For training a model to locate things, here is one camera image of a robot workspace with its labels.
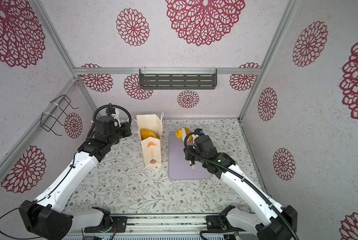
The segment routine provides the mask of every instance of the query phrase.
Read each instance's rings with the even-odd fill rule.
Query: logo on bag
[[[147,147],[151,147],[151,146],[156,146],[156,144],[155,144],[153,141],[150,141],[150,142],[147,144]]]

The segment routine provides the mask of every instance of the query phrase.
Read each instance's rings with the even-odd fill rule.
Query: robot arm
[[[241,228],[257,235],[260,240],[289,240],[291,237],[297,239],[295,209],[291,206],[283,207],[258,188],[228,154],[217,152],[210,137],[204,135],[202,129],[196,129],[188,134],[186,139],[190,135],[197,135],[194,137],[194,146],[187,146],[187,141],[184,141],[184,152],[186,160],[191,162],[190,165],[193,166],[195,161],[202,163],[202,167],[227,183],[255,212],[246,213],[229,206],[219,214],[219,226],[225,229]]]
[[[107,108],[107,116],[96,119],[96,114],[104,108]],[[129,122],[120,124],[119,112],[115,108],[124,110]],[[26,200],[22,203],[19,212],[27,231],[49,240],[60,240],[69,231],[92,226],[106,231],[111,227],[109,210],[93,207],[90,210],[63,212],[73,191],[111,150],[111,146],[123,137],[131,136],[131,116],[119,106],[109,104],[98,108],[94,119],[86,141],[66,169],[33,202]]]

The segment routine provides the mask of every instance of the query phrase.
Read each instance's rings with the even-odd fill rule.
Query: peeled orange
[[[186,127],[182,127],[181,129],[176,131],[176,137],[181,139],[184,142],[184,138],[187,136],[187,134],[189,134],[191,131],[186,128]],[[190,136],[188,138],[188,142],[191,142],[193,140],[192,136]]]

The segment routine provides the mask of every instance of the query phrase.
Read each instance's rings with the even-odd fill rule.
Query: black cable
[[[70,165],[70,169],[68,170],[67,174],[64,176],[64,178],[58,183],[58,185],[57,185],[48,195],[52,194],[52,192],[55,191],[55,189],[57,189],[57,187],[58,187],[58,186],[62,183],[62,181],[67,177],[67,175],[70,173],[71,169],[75,168],[75,167],[74,167],[74,163],[75,163],[75,156],[76,156],[76,154],[77,154],[77,152],[74,154],[74,158],[73,158],[73,160],[72,160],[72,164]],[[7,214],[9,214],[9,213],[11,213],[11,212],[13,212],[13,211],[15,211],[15,210],[17,210],[17,209],[21,209],[21,208],[24,208],[24,207],[31,206],[31,205],[33,205],[33,204],[36,204],[36,203],[38,203],[38,202],[44,200],[45,198],[46,198],[46,197],[40,199],[39,201],[33,202],[33,203],[31,203],[31,204],[28,204],[28,205],[25,205],[25,206],[22,206],[22,207],[17,207],[17,208],[15,208],[15,209],[12,209],[12,210],[9,211],[8,213],[6,213],[6,214],[4,214],[3,216],[1,216],[0,219],[2,219],[5,215],[7,215]],[[12,239],[18,239],[18,240],[29,240],[29,239],[41,238],[41,237],[17,238],[17,237],[10,236],[10,235],[8,235],[8,234],[2,232],[1,230],[0,230],[0,233],[3,234],[3,235],[6,236],[6,237],[9,237],[9,238],[12,238]]]
[[[84,240],[86,240],[86,238],[84,237],[84,235],[83,235],[83,228],[82,228],[82,239],[84,239]]]
[[[196,157],[200,160],[203,160],[203,161],[206,161],[208,163],[211,163],[215,166],[218,166],[220,167],[221,169],[224,169],[228,172],[230,172],[231,174],[237,176],[239,179],[241,179],[243,182],[245,182],[246,184],[248,184],[257,194],[259,194],[259,196],[261,198],[263,198],[263,200],[266,202],[266,204],[268,204],[269,206],[272,205],[272,203],[270,202],[270,200],[268,200],[268,198],[255,186],[253,185],[249,180],[247,180],[246,178],[244,178],[243,176],[241,176],[240,174],[238,174],[237,172],[229,169],[229,168],[226,168],[220,164],[217,164],[213,161],[210,161],[206,158],[203,158],[203,157],[200,157],[200,156],[197,156],[196,154],[194,154],[193,152],[191,152],[191,150],[188,148],[188,145],[187,145],[187,141],[188,141],[188,138],[191,136],[191,135],[200,135],[200,133],[197,133],[197,132],[190,132],[189,134],[187,134],[187,136],[184,138],[184,147],[186,148],[187,152],[193,156],[193,157]],[[294,240],[299,240],[297,234],[294,232],[294,230],[292,229],[290,223],[287,221],[287,219],[280,213],[280,211],[275,207],[275,206],[272,206],[271,209],[274,210],[274,212],[280,217],[280,219],[283,221],[283,223],[286,225],[287,229],[290,231],[292,237],[294,238]]]
[[[40,202],[40,201],[42,201],[42,200],[44,200],[46,197],[44,197],[44,198],[42,198],[42,199],[40,199],[39,201],[36,201],[36,202],[34,202],[34,203],[31,203],[31,204],[28,204],[28,205],[25,205],[25,206],[23,206],[23,207],[28,207],[28,206],[31,206],[32,204],[36,204],[36,203],[38,203],[38,202]],[[6,213],[6,214],[4,214],[3,216],[1,216],[0,217],[0,219],[2,219],[5,215],[7,215],[7,214],[9,214],[9,213],[11,213],[11,212],[13,212],[13,211],[15,211],[15,210],[17,210],[17,209],[20,209],[20,208],[23,208],[23,207],[17,207],[16,209],[12,209],[11,211],[9,211],[8,213]],[[12,239],[20,239],[20,240],[27,240],[27,239],[36,239],[36,238],[41,238],[41,237],[33,237],[33,238],[17,238],[17,237],[12,237],[12,236],[10,236],[10,235],[8,235],[8,234],[5,234],[4,232],[2,232],[1,230],[0,230],[0,233],[1,234],[3,234],[3,235],[5,235],[6,237],[9,237],[9,238],[12,238]]]
[[[94,115],[92,117],[93,122],[96,120],[96,115],[100,112],[100,110],[105,109],[105,108],[119,108],[120,110],[122,110],[123,112],[125,112],[127,114],[128,122],[124,127],[119,127],[120,130],[126,129],[131,124],[131,114],[125,108],[122,108],[121,106],[113,105],[113,104],[103,105],[103,106],[99,107],[98,109],[96,109],[95,112],[94,112]],[[88,131],[86,139],[90,138],[90,135],[91,135],[92,131],[94,130],[94,127],[95,127],[95,124],[92,123],[91,128]]]
[[[222,231],[207,231],[207,230],[204,230],[204,231],[200,231],[200,236],[203,240],[208,240],[207,238],[203,237],[203,233],[228,233],[228,232],[235,232],[235,231],[240,231],[242,230],[241,228],[231,228],[229,230],[222,230]]]

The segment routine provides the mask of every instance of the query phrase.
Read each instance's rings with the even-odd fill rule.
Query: orange fruit
[[[186,127],[182,127],[181,129],[176,131],[176,137],[181,139],[184,142],[184,138],[187,136],[187,134],[189,134],[191,131],[186,128]],[[188,138],[188,142],[191,142],[193,140],[192,136],[190,136]]]
[[[155,132],[153,132],[150,129],[147,128],[142,128],[140,130],[140,137],[142,138],[142,140],[148,138],[148,137],[155,137],[157,139],[159,139],[159,137],[155,134]]]

